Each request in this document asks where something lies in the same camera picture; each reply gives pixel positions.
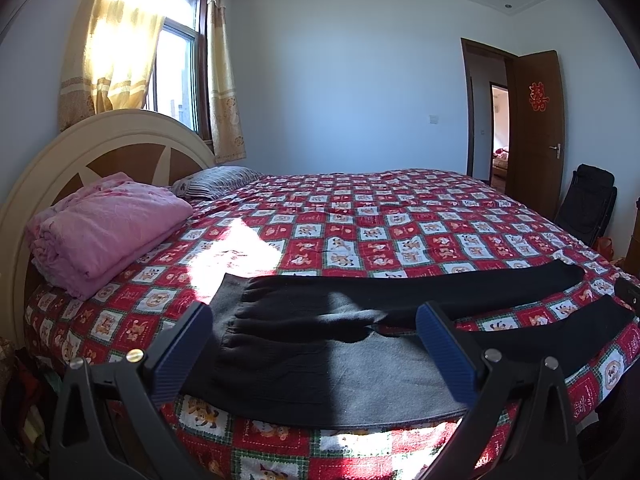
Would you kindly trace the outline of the black pants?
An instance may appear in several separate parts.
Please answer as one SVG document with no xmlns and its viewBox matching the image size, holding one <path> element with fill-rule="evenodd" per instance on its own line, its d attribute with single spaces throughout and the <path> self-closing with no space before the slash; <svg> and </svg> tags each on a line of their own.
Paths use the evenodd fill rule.
<svg viewBox="0 0 640 480">
<path fill-rule="evenodd" d="M 580 266 L 428 278 L 226 275 L 213 333 L 182 391 L 239 418 L 314 429 L 441 422 L 452 397 L 416 330 L 424 304 L 451 321 L 533 304 L 579 284 Z"/>
</svg>

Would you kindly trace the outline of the clothes pile beside bed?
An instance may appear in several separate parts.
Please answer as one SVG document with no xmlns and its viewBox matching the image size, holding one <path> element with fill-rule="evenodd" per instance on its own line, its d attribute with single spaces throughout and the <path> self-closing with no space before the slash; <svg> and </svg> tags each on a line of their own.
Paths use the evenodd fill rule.
<svg viewBox="0 0 640 480">
<path fill-rule="evenodd" d="M 61 378 L 50 362 L 1 341 L 1 477 L 49 479 Z"/>
</svg>

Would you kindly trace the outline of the red plastic bag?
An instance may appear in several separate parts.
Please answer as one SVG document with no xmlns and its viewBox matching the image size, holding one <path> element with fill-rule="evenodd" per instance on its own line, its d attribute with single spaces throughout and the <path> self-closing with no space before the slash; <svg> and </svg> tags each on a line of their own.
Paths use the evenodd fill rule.
<svg viewBox="0 0 640 480">
<path fill-rule="evenodd" d="M 611 237 L 599 237 L 593 245 L 594 250 L 606 261 L 612 261 L 615 256 L 615 249 Z"/>
</svg>

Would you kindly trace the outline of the folded pink blanket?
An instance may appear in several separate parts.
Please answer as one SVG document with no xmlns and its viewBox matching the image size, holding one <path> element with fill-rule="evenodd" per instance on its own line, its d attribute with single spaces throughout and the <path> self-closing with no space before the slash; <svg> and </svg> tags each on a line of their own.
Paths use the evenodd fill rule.
<svg viewBox="0 0 640 480">
<path fill-rule="evenodd" d="M 118 172 L 35 214 L 25 238 L 40 274 L 85 300 L 177 231 L 192 212 L 167 188 Z"/>
</svg>

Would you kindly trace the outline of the red patchwork bedspread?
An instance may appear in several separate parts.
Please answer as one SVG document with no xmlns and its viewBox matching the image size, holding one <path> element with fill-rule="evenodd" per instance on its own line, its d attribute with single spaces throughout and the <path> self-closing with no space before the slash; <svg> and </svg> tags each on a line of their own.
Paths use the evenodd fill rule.
<svg viewBox="0 0 640 480">
<path fill-rule="evenodd" d="M 438 170 L 265 177 L 208 203 L 171 237 L 79 301 L 42 285 L 25 310 L 28 348 L 63 368 L 149 344 L 226 273 L 420 278 L 526 268 L 585 271 L 541 302 L 468 318 L 468 330 L 549 324 L 612 294 L 620 271 L 551 221 L 477 180 Z M 185 396 L 164 408 L 196 460 L 226 479 L 412 479 L 456 422 L 387 431 L 290 429 L 237 419 Z"/>
</svg>

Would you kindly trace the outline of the striped grey pillow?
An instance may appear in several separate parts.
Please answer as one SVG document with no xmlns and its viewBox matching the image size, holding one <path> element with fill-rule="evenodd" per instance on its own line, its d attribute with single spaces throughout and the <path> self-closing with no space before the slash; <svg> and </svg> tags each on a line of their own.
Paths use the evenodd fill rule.
<svg viewBox="0 0 640 480">
<path fill-rule="evenodd" d="M 264 174 L 242 166 L 217 166 L 176 181 L 171 192 L 183 200 L 216 200 L 263 177 Z"/>
</svg>

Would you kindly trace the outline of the brown wooden door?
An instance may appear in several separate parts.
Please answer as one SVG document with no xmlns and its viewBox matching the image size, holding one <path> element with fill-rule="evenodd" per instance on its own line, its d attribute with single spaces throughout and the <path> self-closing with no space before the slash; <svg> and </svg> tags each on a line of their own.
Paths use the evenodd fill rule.
<svg viewBox="0 0 640 480">
<path fill-rule="evenodd" d="M 555 50 L 512 58 L 506 66 L 510 141 L 506 194 L 552 219 L 558 208 L 564 167 L 565 107 L 560 60 Z M 529 105 L 529 85 L 542 81 L 547 110 Z"/>
</svg>

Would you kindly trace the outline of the cream wooden headboard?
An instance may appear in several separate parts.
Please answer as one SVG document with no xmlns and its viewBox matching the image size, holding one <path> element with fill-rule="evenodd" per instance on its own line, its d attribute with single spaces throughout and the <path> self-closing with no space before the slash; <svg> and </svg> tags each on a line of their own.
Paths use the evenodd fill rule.
<svg viewBox="0 0 640 480">
<path fill-rule="evenodd" d="M 25 301 L 38 283 L 24 233 L 37 212 L 119 171 L 166 186 L 214 165 L 209 143 L 149 110 L 112 110 L 59 134 L 23 171 L 1 208 L 1 336 L 24 344 Z"/>
</svg>

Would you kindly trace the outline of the red double happiness sticker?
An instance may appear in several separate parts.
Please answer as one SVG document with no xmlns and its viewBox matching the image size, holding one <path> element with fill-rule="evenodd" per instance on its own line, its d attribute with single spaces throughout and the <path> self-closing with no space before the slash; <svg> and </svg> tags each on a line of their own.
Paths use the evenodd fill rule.
<svg viewBox="0 0 640 480">
<path fill-rule="evenodd" d="M 528 102 L 536 113 L 543 113 L 547 110 L 550 98 L 547 96 L 546 87 L 542 81 L 532 82 L 529 85 Z"/>
</svg>

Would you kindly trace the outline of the right yellow curtain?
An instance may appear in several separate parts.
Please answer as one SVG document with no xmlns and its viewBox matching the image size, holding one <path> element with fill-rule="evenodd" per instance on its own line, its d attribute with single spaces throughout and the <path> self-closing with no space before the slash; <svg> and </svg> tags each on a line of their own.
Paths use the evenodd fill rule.
<svg viewBox="0 0 640 480">
<path fill-rule="evenodd" d="M 224 0 L 206 2 L 209 130 L 217 164 L 246 156 L 236 98 Z"/>
</svg>

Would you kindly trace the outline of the yellow curtain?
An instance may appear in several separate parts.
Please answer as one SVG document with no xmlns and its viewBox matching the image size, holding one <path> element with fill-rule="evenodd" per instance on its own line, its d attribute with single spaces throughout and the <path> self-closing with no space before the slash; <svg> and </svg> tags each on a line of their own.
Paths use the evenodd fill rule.
<svg viewBox="0 0 640 480">
<path fill-rule="evenodd" d="M 81 0 L 63 60 L 58 130 L 144 104 L 168 0 Z"/>
<path fill-rule="evenodd" d="M 217 164 L 246 156 L 236 98 L 224 0 L 206 2 L 209 130 Z"/>
</svg>

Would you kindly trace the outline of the window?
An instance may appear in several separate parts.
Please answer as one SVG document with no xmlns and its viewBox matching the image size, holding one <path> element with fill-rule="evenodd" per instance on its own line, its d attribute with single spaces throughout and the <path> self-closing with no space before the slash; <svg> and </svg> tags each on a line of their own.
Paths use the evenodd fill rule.
<svg viewBox="0 0 640 480">
<path fill-rule="evenodd" d="M 206 0 L 168 0 L 145 108 L 206 133 Z"/>
</svg>

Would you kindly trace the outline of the left yellow curtain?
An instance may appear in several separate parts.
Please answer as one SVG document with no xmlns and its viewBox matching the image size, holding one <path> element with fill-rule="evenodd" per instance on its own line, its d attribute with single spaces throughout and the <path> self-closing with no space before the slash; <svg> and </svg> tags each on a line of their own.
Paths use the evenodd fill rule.
<svg viewBox="0 0 640 480">
<path fill-rule="evenodd" d="M 144 104 L 168 0 L 81 0 L 63 60 L 58 130 Z"/>
</svg>

